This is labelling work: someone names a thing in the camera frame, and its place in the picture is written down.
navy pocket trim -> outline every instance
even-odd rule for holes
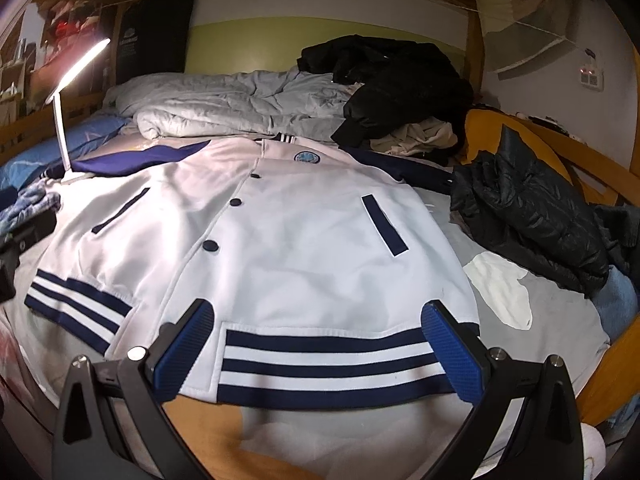
[[[97,235],[100,231],[102,231],[105,227],[107,227],[107,225],[109,225],[111,222],[113,222],[118,216],[122,215],[127,209],[129,209],[138,200],[140,200],[143,196],[145,196],[147,191],[149,191],[149,188],[145,187],[145,189],[140,191],[140,193],[138,193],[135,197],[133,197],[131,200],[129,200],[124,206],[122,206],[120,208],[120,210],[115,215],[113,215],[111,218],[109,218],[105,222],[103,222],[101,224],[98,224],[97,226],[93,227],[91,229],[91,232],[94,235]]]
[[[363,196],[362,203],[380,233],[380,236],[382,236],[382,239],[385,241],[386,246],[391,251],[391,254],[398,256],[398,254],[408,251],[409,247],[406,246],[404,240],[402,240],[398,231],[396,231],[396,228],[393,227],[391,222],[386,218],[385,213],[380,209],[378,201],[373,195]]]

jacket button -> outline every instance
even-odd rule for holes
[[[220,246],[213,240],[204,240],[202,243],[202,248],[209,253],[215,253]]]

lamp base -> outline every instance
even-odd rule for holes
[[[84,171],[73,171],[69,170],[65,173],[65,176],[62,177],[60,184],[71,184],[76,180],[82,180],[84,178],[91,178],[95,176],[93,173],[85,173]]]

gray bed sheet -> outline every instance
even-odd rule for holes
[[[75,216],[89,197],[66,200],[59,224]],[[449,197],[417,189],[464,266],[484,249],[449,222]],[[57,404],[72,357],[101,357],[59,326],[33,314],[22,302],[47,246],[43,240],[22,256],[16,273],[17,296],[5,310],[34,378]],[[530,330],[498,320],[474,288],[487,347],[505,348],[513,358],[543,361],[561,355],[576,394],[584,387],[608,348],[607,335],[591,301],[530,272],[520,280],[529,293]],[[490,449],[500,451],[513,429],[520,404],[512,402]],[[281,412],[241,408],[242,448],[303,467],[320,478],[417,480],[446,448],[470,410],[455,394],[430,396],[401,406],[347,412]],[[148,456],[143,458],[148,463]]]

lamp stand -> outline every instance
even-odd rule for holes
[[[60,104],[60,92],[53,94],[53,122],[56,125],[56,136],[58,137],[58,146],[60,147],[60,155],[62,156],[62,167],[65,168],[65,176],[62,178],[62,184],[70,184],[75,180],[89,178],[94,176],[93,173],[84,173],[82,171],[71,170],[71,160],[66,147],[65,128],[62,124],[62,105]]]

